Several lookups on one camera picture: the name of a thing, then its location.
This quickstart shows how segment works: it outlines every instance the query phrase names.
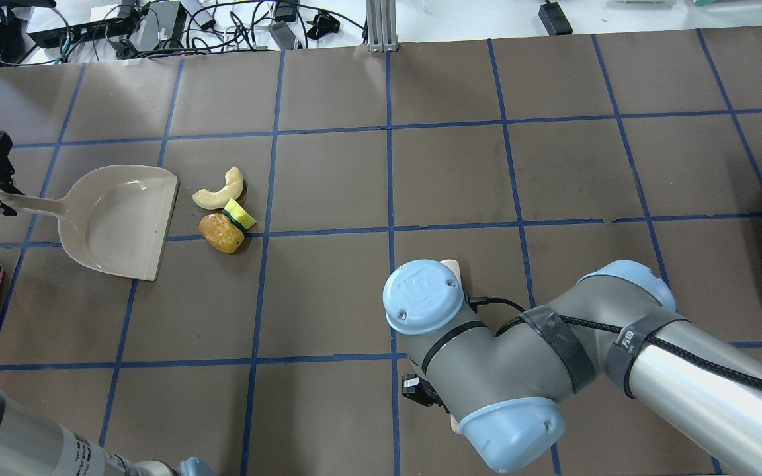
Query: dustpan handle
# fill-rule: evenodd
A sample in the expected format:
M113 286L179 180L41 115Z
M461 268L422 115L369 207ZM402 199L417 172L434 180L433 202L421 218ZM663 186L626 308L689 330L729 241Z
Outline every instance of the dustpan handle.
M39 196L15 195L13 193L0 192L2 203L24 212L42 215L66 215L66 206L60 200L51 198L39 198Z

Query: scoop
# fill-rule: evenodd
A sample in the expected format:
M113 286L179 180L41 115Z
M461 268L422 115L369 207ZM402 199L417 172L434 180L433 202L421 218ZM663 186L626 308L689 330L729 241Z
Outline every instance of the scoop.
M145 165L88 172L64 198L0 192L21 211L58 217L67 255L101 273L154 281L178 192L178 177Z

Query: gray robot arm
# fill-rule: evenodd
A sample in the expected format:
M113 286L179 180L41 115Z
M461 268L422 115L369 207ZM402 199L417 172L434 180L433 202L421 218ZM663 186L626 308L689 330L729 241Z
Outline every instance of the gray robot arm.
M397 269L384 286L384 307L417 375L498 473L520 470L547 451L566 427L556 403L604 373L733 473L762 474L762 391L693 361L758 379L762 362L675 313L669 288L637 262L614 262L583 277L498 337L438 262Z

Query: light blue joint cap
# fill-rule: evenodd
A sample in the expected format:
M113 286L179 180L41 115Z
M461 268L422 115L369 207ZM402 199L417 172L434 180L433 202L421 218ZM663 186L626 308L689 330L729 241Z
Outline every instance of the light blue joint cap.
M430 259L411 261L384 284L387 322L396 332L422 335L451 322L463 305L463 289L450 269Z
M557 404L541 397L500 401L460 420L460 433L496 473L514 473L533 463L565 429Z
M190 458L181 462L181 476L217 476L205 461L199 458Z
M655 277L651 269L646 268L639 262L628 261L626 259L614 261L595 273L590 273L580 278L578 282L580 283L586 280L586 278L593 276L612 276L637 284L637 286L645 289L648 294L652 295L660 305L675 311L675 296L672 295L669 286L666 286L666 283L661 278Z

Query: dustpan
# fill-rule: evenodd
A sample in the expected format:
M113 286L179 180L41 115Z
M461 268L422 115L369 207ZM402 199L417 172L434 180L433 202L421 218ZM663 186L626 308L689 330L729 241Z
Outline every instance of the dustpan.
M0 192L10 207L58 217L67 255L101 273L154 281L178 177L145 165L110 165L79 178L64 198Z

